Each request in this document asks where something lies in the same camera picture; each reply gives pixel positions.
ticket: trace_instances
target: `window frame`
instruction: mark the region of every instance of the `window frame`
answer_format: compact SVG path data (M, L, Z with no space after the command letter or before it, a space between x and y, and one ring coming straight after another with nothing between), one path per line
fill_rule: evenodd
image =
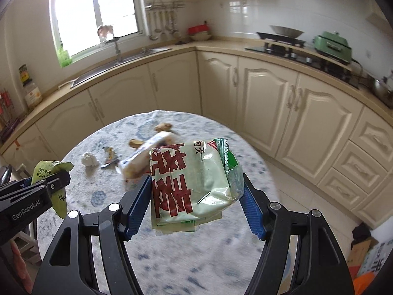
M134 39L139 39L142 38L146 35L145 27L146 27L146 19L145 19L145 10L144 10L144 0L133 0L134 1L134 10L135 10L135 17L136 17L136 24L138 31L135 33L130 33L124 36L119 37L119 44L125 41L129 40L134 40ZM94 6L94 13L95 13L95 18L97 21L97 8L99 12L99 4L98 0L93 0L93 6ZM49 0L49 15L50 15L50 23L52 27L52 36L54 39L54 46L56 51L60 49L60 31L58 29L58 23L57 23L57 16L56 16L56 7L55 7L55 0ZM94 45L92 47L89 47L88 49L82 50L74 55L71 56L72 62L74 63L75 61L78 61L80 59L83 59L89 55L92 55L100 50L104 49L109 49L112 48L110 45L106 45L103 42L103 40L100 38L101 43Z

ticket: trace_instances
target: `speckled tablecloth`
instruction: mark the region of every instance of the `speckled tablecloth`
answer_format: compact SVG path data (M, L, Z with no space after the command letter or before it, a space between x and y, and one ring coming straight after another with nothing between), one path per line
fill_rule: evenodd
M63 161L74 163L71 183L66 189L68 211L82 214L99 212L118 202L132 189L112 167L86 168L84 152L93 152L102 162L104 146L112 146L122 158L134 149L131 138L147 140L161 123L185 141L227 138L255 188L262 189L271 201L278 201L269 171L258 153L229 128L202 116L188 113L153 111L112 123L78 144ZM51 208L38 218L39 250L44 257L62 219ZM127 253L144 294L243 294L257 266L263 242L253 235L240 203L223 212L223 219L200 226L194 233L178 232L156 236L151 229L150 206L136 236L126 243ZM93 254L100 291L109 294L103 270L98 237L93 238Z

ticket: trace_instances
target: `utensil rack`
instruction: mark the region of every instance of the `utensil rack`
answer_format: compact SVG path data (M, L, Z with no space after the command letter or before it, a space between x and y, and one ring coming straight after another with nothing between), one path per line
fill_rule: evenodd
M145 5L146 11L157 11L157 10L177 10L184 8L185 3L180 1L163 2L162 0L153 0Z

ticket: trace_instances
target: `kitchen sink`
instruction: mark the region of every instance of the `kitchen sink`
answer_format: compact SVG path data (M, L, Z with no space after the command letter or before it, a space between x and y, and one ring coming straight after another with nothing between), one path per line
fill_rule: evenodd
M110 70L110 69L112 69L112 68L115 68L116 66L119 66L119 65L122 65L122 64L131 62L131 61L134 61L134 60L141 59L141 58L146 57L146 56L148 56L148 55L152 55L152 54L156 54L156 53L164 52L164 51L168 51L168 50L171 50L171 48L167 48L167 47L158 47L158 48L155 48L155 49L147 49L147 50L145 50L145 51L142 51L141 53L133 54L133 55L130 55L130 56L128 56L128 57L125 57L125 58L122 59L121 62L118 62L117 60L116 60L116 61L109 62L109 63L107 63L107 64L104 64L104 65L102 65L102 66L100 66L100 67L98 67L98 68L96 68L96 69L94 69L94 70L91 70L91 71L86 72L85 74L82 74L81 76L79 76L79 77L72 83L71 88L73 88L74 86L77 86L78 84L81 84L81 83L83 83L83 82L89 80L89 79L92 78L92 77L95 77L95 76L97 76L97 75L99 75L99 74L101 74L101 73L104 73L104 72L106 72L107 70Z

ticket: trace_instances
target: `floor tile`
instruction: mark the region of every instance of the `floor tile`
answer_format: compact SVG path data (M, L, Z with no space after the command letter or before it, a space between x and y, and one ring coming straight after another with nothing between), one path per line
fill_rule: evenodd
M335 235L345 259L347 259L349 252L351 251L351 240L335 228L332 228L332 232Z
M269 162L266 162L266 165L272 175L276 188L292 197L305 208L309 208L315 193L289 174L280 170L277 166Z
M360 220L355 222L319 195L315 195L311 201L310 210L314 208L322 212L330 227L352 241L352 230L360 224Z
M280 191L280 202L284 205L288 210L294 212L308 213L309 210L306 209L303 205L296 202L293 198Z

